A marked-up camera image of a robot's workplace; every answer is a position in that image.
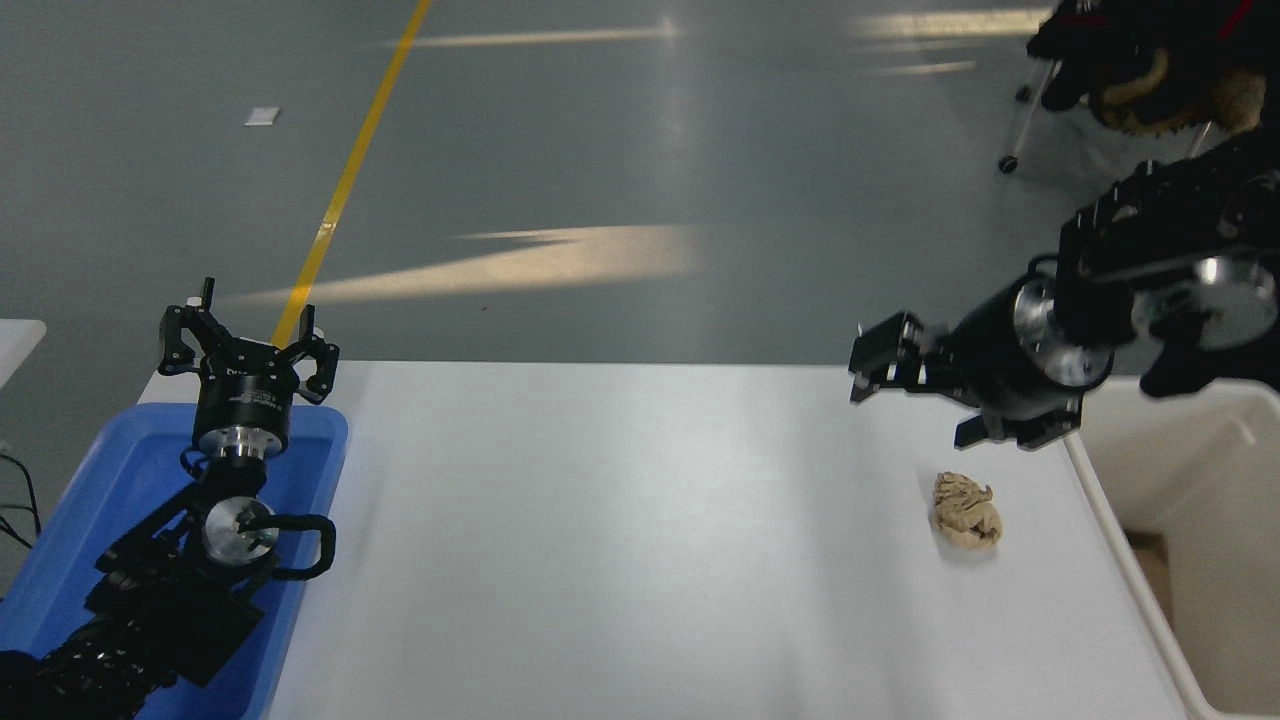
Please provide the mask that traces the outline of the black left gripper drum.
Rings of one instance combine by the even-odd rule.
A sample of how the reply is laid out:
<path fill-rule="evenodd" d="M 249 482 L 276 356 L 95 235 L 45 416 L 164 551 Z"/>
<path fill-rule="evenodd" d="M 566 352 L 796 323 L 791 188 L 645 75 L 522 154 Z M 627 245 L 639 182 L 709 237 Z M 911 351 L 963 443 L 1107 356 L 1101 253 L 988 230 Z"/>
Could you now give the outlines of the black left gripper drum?
<path fill-rule="evenodd" d="M 198 364 L 196 432 L 248 427 L 287 432 L 300 378 L 271 350 L 221 350 Z"/>

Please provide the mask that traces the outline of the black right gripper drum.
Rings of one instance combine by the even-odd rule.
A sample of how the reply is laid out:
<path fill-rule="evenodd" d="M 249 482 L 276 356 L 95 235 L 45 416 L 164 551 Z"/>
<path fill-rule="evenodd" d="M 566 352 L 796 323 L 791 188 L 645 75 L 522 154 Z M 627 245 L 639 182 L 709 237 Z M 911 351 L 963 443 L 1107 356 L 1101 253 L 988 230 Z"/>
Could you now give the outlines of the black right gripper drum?
<path fill-rule="evenodd" d="M 1024 275 L 965 316 L 947 340 L 980 407 L 1032 419 L 1083 395 L 1083 347 L 1055 315 L 1050 275 Z"/>

